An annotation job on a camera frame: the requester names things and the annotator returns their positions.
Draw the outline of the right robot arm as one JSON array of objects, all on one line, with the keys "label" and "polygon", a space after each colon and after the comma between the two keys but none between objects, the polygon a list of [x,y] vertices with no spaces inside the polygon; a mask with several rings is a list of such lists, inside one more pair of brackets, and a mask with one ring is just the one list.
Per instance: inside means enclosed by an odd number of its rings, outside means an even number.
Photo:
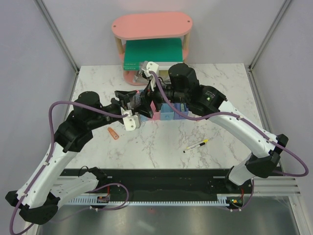
[{"label": "right robot arm", "polygon": [[163,103],[184,103],[195,114],[195,117],[185,115],[185,119],[208,119],[230,132],[251,150],[243,162],[229,170],[224,180],[228,192],[236,192],[254,177],[267,178],[272,173],[278,173],[276,167],[280,154],[289,141],[286,135],[275,135],[253,124],[223,93],[212,86],[201,85],[195,70],[185,63],[169,68],[170,84],[161,84],[156,68],[156,63],[145,62],[139,70],[140,75],[148,80],[145,101],[153,102],[157,108]]}]

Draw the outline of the clear tape roll pack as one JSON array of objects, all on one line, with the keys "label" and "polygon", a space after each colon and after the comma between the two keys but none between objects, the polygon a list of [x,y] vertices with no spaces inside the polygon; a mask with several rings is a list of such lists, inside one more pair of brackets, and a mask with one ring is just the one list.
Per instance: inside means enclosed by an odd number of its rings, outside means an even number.
[{"label": "clear tape roll pack", "polygon": [[141,105],[141,97],[140,94],[135,94],[130,98],[129,107],[131,109],[138,108]]}]

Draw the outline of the four-compartment pastel organizer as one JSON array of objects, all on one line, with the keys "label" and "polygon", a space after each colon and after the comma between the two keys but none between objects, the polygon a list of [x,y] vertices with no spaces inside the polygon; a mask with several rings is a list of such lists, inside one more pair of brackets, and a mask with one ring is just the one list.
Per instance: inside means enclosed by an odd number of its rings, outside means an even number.
[{"label": "four-compartment pastel organizer", "polygon": [[[173,106],[178,109],[181,113],[188,115],[189,110],[183,103],[173,103]],[[148,118],[143,115],[140,115],[141,121],[152,121],[152,120],[179,120],[184,119],[184,117],[178,115],[172,108],[169,107],[167,103],[163,103],[161,110],[159,112],[156,111],[156,107],[154,103],[151,103],[152,111],[154,112],[153,118]]]}]

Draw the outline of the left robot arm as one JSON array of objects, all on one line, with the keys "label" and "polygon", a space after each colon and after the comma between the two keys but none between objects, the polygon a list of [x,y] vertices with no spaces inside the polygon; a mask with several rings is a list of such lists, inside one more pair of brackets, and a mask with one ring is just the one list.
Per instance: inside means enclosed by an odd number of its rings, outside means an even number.
[{"label": "left robot arm", "polygon": [[93,138],[93,130],[116,121],[122,124],[133,119],[136,91],[116,91],[110,105],[100,102],[98,93],[87,91],[75,101],[67,102],[73,110],[57,130],[50,126],[51,144],[27,182],[16,191],[7,193],[6,201],[14,207],[14,215],[31,223],[43,225],[50,221],[68,201],[85,192],[103,192],[107,188],[106,174],[97,167],[67,185],[54,187],[67,164]]}]

